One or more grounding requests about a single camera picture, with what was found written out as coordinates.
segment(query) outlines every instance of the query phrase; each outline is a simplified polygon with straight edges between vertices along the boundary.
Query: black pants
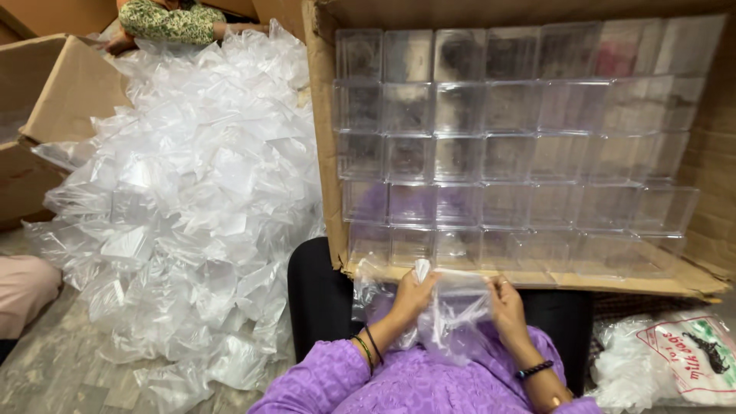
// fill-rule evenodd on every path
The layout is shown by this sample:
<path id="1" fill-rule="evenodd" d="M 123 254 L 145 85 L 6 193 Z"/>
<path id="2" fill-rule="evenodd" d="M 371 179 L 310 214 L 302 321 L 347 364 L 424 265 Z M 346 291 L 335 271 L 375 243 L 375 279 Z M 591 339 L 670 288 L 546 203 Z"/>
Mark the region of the black pants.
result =
<path id="1" fill-rule="evenodd" d="M 583 393 L 592 333 L 592 296 L 572 290 L 522 290 L 526 322 L 552 338 L 565 366 L 567 386 Z M 301 362 L 318 340 L 348 338 L 353 283 L 330 263 L 327 237 L 302 243 L 289 259 L 289 307 L 294 348 Z"/>

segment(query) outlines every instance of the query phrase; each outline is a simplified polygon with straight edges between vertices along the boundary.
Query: person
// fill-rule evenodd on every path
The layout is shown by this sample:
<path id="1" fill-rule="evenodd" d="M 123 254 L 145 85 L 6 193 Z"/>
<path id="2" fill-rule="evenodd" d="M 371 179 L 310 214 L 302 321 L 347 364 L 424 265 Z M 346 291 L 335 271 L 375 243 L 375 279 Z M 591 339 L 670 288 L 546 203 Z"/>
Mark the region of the person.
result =
<path id="1" fill-rule="evenodd" d="M 0 257 L 0 364 L 25 325 L 59 295 L 61 272 L 34 256 Z"/>
<path id="2" fill-rule="evenodd" d="M 492 322 L 479 326 L 489 339 L 485 355 L 457 366 L 431 357 L 421 345 L 390 351 L 427 306 L 438 277 L 430 273 L 420 284 L 414 271 L 406 273 L 388 315 L 345 339 L 352 282 L 332 269 L 326 238 L 301 244 L 289 259 L 288 288 L 294 347 L 297 361 L 303 360 L 274 380 L 249 413 L 601 412 L 593 399 L 574 399 L 565 387 L 570 368 L 575 383 L 568 385 L 582 391 L 592 329 L 587 292 L 521 295 L 503 276 L 491 278 Z M 525 310 L 531 309 L 564 356 L 543 330 L 526 325 Z"/>
<path id="3" fill-rule="evenodd" d="M 115 56 L 135 48 L 135 38 L 202 45 L 222 40 L 228 30 L 267 33 L 269 29 L 260 24 L 228 24 L 221 11 L 195 0 L 117 0 L 117 5 L 121 32 L 105 45 Z"/>

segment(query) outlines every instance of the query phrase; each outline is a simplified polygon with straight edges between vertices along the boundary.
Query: black bangle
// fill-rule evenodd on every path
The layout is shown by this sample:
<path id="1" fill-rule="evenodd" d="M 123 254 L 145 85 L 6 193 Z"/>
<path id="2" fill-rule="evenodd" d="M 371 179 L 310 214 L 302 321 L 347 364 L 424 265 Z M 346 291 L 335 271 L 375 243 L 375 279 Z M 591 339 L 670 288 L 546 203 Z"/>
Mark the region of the black bangle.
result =
<path id="1" fill-rule="evenodd" d="M 552 365 L 554 365 L 554 361 L 544 361 L 541 364 L 537 365 L 536 367 L 531 367 L 528 370 L 521 370 L 516 373 L 516 377 L 518 379 L 525 379 L 529 376 L 532 376 L 540 371 L 543 371 L 548 368 L 552 368 Z"/>
<path id="2" fill-rule="evenodd" d="M 375 349 L 376 355 L 378 355 L 378 361 L 383 364 L 383 357 L 381 356 L 381 353 L 378 351 L 378 347 L 375 345 L 375 341 L 373 340 L 373 335 L 371 335 L 370 331 L 368 330 L 368 325 L 366 325 L 366 333 L 368 334 L 368 339 L 370 339 L 371 344 L 373 344 L 373 349 Z"/>

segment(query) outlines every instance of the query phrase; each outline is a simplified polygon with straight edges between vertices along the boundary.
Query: pile of plastic bags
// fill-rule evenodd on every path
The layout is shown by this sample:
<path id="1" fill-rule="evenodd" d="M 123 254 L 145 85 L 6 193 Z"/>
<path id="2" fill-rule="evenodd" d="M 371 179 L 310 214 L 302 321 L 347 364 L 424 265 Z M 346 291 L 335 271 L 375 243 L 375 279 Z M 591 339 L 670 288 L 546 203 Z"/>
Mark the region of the pile of plastic bags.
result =
<path id="1" fill-rule="evenodd" d="M 222 47 L 140 46 L 114 62 L 134 108 L 36 149 L 74 172 L 26 233 L 110 332 L 102 357 L 175 362 L 135 375 L 184 413 L 210 381 L 263 390 L 293 363 L 286 264 L 324 227 L 306 49 L 275 21 Z"/>

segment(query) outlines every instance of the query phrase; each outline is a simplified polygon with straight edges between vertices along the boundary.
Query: beaded bracelet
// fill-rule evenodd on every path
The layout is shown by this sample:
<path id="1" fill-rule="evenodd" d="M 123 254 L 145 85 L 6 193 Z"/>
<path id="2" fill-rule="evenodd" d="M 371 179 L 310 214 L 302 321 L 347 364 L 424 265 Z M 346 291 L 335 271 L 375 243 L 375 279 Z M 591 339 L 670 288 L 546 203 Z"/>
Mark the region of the beaded bracelet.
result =
<path id="1" fill-rule="evenodd" d="M 532 376 L 540 371 L 543 371 L 548 368 L 552 368 L 552 365 L 554 365 L 554 361 L 544 361 L 541 364 L 537 365 L 536 367 L 531 367 L 526 370 L 521 370 L 516 373 L 516 377 L 518 379 L 525 379 L 529 376 Z"/>

